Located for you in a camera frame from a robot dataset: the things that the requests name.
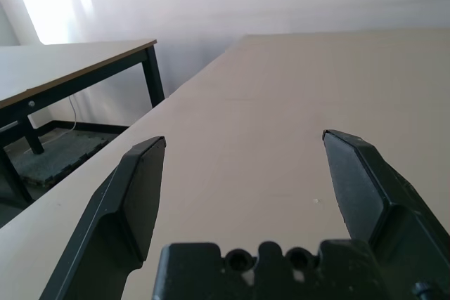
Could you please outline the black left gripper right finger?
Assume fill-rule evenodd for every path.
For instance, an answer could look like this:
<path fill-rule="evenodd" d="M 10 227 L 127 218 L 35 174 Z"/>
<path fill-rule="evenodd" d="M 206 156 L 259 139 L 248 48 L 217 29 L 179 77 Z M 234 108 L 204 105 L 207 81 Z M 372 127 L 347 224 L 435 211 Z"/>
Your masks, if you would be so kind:
<path fill-rule="evenodd" d="M 322 135 L 337 204 L 370 247 L 392 299 L 449 298 L 449 234 L 377 149 L 336 130 Z"/>

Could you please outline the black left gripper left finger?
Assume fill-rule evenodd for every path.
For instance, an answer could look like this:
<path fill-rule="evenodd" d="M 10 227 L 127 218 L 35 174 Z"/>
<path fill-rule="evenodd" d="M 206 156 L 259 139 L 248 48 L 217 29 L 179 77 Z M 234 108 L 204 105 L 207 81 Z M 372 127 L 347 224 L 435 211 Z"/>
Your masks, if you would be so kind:
<path fill-rule="evenodd" d="M 41 299 L 121 299 L 147 259 L 160 204 L 166 140 L 133 145 L 91 196 Z"/>

